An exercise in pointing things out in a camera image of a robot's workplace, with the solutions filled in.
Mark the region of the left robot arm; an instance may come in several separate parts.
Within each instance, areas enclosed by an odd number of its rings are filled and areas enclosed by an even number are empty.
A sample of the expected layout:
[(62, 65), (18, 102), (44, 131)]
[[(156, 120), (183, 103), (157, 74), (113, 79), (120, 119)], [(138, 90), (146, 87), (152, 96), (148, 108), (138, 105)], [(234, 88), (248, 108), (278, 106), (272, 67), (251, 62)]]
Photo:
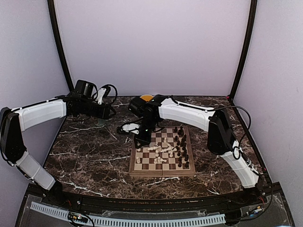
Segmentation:
[(52, 176), (29, 152), (24, 135), (27, 130), (70, 115), (86, 115), (108, 120), (116, 115), (112, 104), (98, 103), (92, 98), (57, 96), (28, 106), (0, 111), (0, 151), (3, 159), (16, 167), (28, 180), (48, 191), (48, 198), (56, 206), (63, 206), (67, 196), (62, 184)]

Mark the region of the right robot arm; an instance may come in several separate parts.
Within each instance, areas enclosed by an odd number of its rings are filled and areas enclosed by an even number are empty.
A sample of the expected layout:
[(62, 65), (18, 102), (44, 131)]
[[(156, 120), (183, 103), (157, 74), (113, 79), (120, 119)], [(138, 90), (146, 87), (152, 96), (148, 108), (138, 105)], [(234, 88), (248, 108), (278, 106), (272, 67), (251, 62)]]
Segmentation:
[(142, 121), (134, 136), (136, 148), (149, 145), (152, 130), (163, 120), (173, 120), (202, 129), (208, 133), (208, 150), (222, 157), (236, 173), (243, 188), (242, 202), (252, 205), (260, 197), (256, 186), (259, 175), (252, 162), (242, 153), (225, 107), (200, 107), (185, 104), (172, 96), (156, 95), (150, 101), (140, 97), (131, 100), (128, 109)]

